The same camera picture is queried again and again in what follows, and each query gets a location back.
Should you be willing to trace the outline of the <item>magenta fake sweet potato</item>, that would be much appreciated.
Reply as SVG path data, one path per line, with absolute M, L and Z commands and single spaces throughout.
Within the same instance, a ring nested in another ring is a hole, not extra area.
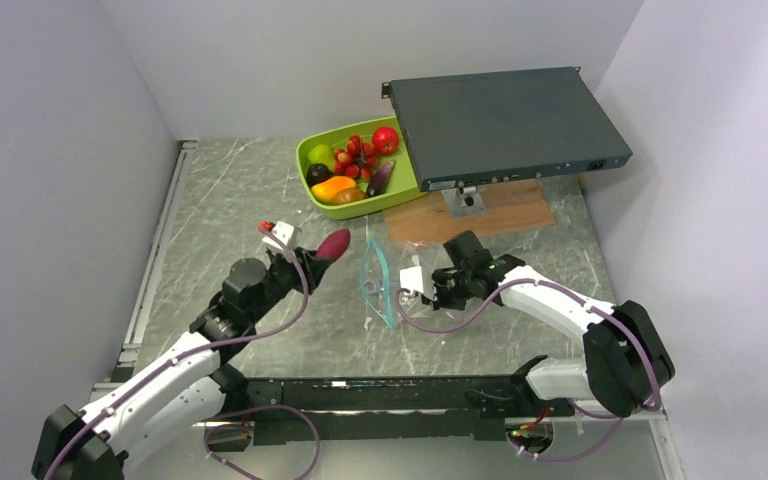
M 349 229 L 340 229 L 328 235 L 316 250 L 315 256 L 330 262 L 336 262 L 348 250 L 351 244 Z

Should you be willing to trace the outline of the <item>clear zip top bag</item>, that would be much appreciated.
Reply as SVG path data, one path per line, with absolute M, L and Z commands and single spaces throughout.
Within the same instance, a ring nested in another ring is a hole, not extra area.
M 408 267 L 414 265 L 423 266 L 420 257 L 417 254 L 410 257 L 410 264 Z M 384 294 L 375 296 L 364 295 L 361 290 L 361 282 L 366 279 L 379 280 L 385 286 Z M 398 283 L 395 283 L 390 277 L 390 267 L 383 249 L 376 241 L 374 235 L 372 233 L 367 233 L 366 247 L 359 272 L 360 291 L 366 306 L 384 321 L 388 329 L 394 329 L 399 322 L 394 305 L 394 301 L 397 299 L 395 295 L 396 287 L 400 288 L 399 272 L 397 280 Z M 423 297 L 423 295 L 411 295 L 409 293 L 407 293 L 407 296 Z

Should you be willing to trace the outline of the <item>orange fake fruit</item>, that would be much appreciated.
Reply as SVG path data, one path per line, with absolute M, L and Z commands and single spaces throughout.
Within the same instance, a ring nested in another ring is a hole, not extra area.
M 350 177 L 333 176 L 328 180 L 313 185 L 310 191 L 313 198 L 319 203 L 331 204 L 339 192 L 356 187 L 356 181 Z

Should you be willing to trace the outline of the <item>dark purple fake fruit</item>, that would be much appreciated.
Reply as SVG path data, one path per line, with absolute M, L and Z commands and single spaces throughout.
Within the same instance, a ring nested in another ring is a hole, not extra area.
M 322 163 L 311 164 L 305 174 L 305 181 L 308 187 L 313 187 L 329 180 L 333 172 L 329 167 Z

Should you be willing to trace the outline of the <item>purple fake eggplant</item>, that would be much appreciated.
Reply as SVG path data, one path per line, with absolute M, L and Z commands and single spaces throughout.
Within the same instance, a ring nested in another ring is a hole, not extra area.
M 368 197 L 380 196 L 385 192 L 395 165 L 396 161 L 390 160 L 375 171 L 366 188 Z

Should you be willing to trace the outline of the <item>red fake apple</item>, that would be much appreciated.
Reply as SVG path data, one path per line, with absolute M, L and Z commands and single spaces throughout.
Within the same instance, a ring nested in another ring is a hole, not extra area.
M 401 139 L 396 129 L 382 126 L 373 132 L 371 143 L 378 155 L 389 156 L 397 152 Z

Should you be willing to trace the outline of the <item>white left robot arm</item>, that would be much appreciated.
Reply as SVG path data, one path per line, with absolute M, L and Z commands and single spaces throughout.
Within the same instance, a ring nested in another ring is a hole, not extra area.
M 36 479 L 124 479 L 192 424 L 239 417 L 245 377 L 229 361 L 259 338 L 257 323 L 289 293 L 312 294 L 347 250 L 328 239 L 315 250 L 279 249 L 270 262 L 237 261 L 208 307 L 178 340 L 117 389 L 45 420 L 31 473 Z

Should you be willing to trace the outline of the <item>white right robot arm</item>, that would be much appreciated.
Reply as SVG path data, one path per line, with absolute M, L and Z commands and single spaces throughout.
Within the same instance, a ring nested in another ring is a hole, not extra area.
M 445 242 L 451 265 L 400 273 L 403 289 L 435 310 L 463 310 L 480 300 L 537 319 L 578 345 L 578 358 L 539 356 L 520 369 L 511 388 L 517 411 L 534 415 L 552 400 L 591 400 L 616 417 L 657 410 L 675 366 L 646 309 L 627 300 L 597 300 L 540 274 L 510 254 L 495 257 L 471 231 Z

